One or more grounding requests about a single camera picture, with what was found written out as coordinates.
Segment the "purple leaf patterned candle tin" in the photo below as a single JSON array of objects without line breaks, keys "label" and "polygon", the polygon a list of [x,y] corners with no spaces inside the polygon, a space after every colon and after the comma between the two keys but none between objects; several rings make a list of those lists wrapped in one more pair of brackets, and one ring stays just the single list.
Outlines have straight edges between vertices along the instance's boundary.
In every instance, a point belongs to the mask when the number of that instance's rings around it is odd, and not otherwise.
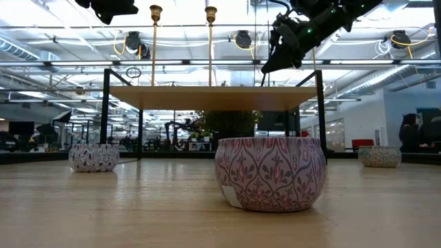
[{"label": "purple leaf patterned candle tin", "polygon": [[119,147],[111,144],[74,144],[68,154],[75,172],[111,172],[119,162]]}]

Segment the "green potted plant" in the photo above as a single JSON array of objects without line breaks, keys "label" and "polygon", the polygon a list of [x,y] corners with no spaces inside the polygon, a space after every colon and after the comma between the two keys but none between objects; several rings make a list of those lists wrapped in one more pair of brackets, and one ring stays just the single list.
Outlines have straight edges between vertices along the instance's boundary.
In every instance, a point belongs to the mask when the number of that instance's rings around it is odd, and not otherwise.
[{"label": "green potted plant", "polygon": [[259,111],[200,111],[201,127],[213,134],[215,141],[223,138],[253,137],[262,117]]}]

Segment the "pink ornament patterned candle tin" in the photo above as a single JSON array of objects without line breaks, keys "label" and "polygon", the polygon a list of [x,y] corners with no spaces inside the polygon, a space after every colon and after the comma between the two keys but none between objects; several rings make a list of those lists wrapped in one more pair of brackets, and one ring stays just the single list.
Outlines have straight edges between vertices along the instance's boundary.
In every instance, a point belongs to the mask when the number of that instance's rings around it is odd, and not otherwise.
[{"label": "pink ornament patterned candle tin", "polygon": [[214,175],[233,207],[294,212],[309,209],[321,195],[327,162],[317,138],[224,138],[218,142]]}]

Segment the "person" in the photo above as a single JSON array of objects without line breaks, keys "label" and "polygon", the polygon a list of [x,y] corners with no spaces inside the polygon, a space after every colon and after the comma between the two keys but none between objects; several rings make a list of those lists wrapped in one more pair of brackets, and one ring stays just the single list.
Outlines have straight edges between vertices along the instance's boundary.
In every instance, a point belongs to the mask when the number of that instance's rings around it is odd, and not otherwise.
[{"label": "person", "polygon": [[406,114],[403,116],[399,131],[399,139],[402,143],[402,153],[419,153],[422,148],[429,145],[423,143],[420,138],[419,116],[417,114]]}]

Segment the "wooden shelf with black legs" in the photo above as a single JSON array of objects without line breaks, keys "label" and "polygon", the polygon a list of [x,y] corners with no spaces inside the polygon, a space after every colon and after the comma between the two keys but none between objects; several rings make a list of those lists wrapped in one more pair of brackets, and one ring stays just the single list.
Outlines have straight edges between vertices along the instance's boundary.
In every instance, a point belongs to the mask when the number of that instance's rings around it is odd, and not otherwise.
[{"label": "wooden shelf with black legs", "polygon": [[138,113],[138,143],[136,158],[143,155],[143,114],[145,110],[175,111],[271,111],[285,114],[289,125],[289,112],[300,104],[321,96],[316,87],[228,87],[228,86],[133,86],[111,69],[103,72],[103,100],[101,110],[100,142],[105,142],[110,97],[136,108]]}]

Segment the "dark monitor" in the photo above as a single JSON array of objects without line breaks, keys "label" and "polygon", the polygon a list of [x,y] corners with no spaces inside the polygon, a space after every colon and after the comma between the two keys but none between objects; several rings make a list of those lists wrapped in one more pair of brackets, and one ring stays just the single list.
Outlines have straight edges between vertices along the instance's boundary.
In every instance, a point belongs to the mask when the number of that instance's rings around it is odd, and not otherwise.
[{"label": "dark monitor", "polygon": [[[258,121],[258,131],[284,132],[286,124],[285,112],[261,112],[261,118]],[[288,114],[288,127],[290,131],[296,129],[296,115],[290,111]]]}]

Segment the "black aluminium table frame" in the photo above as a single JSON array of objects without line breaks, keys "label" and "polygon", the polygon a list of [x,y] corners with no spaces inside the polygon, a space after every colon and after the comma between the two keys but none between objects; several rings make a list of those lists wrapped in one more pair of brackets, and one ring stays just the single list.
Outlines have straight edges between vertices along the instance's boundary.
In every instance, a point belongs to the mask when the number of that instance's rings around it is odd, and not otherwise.
[{"label": "black aluminium table frame", "polygon": [[[204,158],[213,159],[215,152],[120,152],[120,158]],[[328,159],[357,159],[355,152],[331,152],[326,155]],[[33,163],[43,161],[62,161],[68,159],[67,152],[48,153],[0,153],[0,165]],[[441,154],[403,154],[403,163],[441,165]]]}]

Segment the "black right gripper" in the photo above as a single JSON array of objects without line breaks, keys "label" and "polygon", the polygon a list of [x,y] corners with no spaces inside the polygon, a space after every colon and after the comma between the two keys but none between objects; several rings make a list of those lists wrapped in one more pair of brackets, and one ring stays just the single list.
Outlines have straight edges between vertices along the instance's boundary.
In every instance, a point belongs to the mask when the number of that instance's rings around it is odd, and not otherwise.
[{"label": "black right gripper", "polygon": [[263,74],[301,67],[306,53],[321,44],[319,36],[307,27],[307,21],[294,21],[286,14],[279,13],[272,28],[271,55],[261,68]]}]

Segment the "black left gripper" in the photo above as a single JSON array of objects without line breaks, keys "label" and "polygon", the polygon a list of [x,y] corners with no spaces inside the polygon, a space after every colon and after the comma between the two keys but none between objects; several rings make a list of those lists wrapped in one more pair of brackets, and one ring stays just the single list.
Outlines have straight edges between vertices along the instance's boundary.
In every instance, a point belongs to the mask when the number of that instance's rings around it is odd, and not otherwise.
[{"label": "black left gripper", "polygon": [[96,17],[104,24],[111,24],[115,16],[137,14],[139,9],[134,0],[74,0],[79,6],[93,9]]}]

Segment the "red chair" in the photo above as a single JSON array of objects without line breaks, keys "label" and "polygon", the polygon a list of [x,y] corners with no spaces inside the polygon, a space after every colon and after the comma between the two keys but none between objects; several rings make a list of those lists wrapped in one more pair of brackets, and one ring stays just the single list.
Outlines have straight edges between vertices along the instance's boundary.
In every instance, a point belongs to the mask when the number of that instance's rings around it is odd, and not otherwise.
[{"label": "red chair", "polygon": [[372,139],[353,139],[351,141],[353,151],[358,151],[360,147],[373,146],[374,141]]}]

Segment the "tall gold candlestick holder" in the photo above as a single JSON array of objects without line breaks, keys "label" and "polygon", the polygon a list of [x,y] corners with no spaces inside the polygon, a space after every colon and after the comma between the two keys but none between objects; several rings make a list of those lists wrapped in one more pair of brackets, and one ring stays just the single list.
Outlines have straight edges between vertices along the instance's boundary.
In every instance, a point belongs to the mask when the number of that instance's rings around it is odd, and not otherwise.
[{"label": "tall gold candlestick holder", "polygon": [[161,13],[163,9],[158,5],[151,5],[150,11],[151,11],[151,19],[153,20],[151,86],[155,86],[157,28],[158,28],[158,22],[161,19]]},{"label": "tall gold candlestick holder", "polygon": [[207,6],[205,8],[206,20],[209,28],[209,58],[208,58],[208,86],[212,86],[212,59],[213,59],[213,26],[216,20],[217,9],[214,6]]}]

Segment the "grey patterned candle tin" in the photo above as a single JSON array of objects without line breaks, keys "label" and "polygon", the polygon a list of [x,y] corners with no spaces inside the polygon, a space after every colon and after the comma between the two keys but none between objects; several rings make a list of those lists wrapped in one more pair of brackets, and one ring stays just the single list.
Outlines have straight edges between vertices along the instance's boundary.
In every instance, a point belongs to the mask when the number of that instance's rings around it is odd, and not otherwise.
[{"label": "grey patterned candle tin", "polygon": [[394,146],[361,146],[358,160],[364,167],[396,168],[402,162],[402,153]]}]

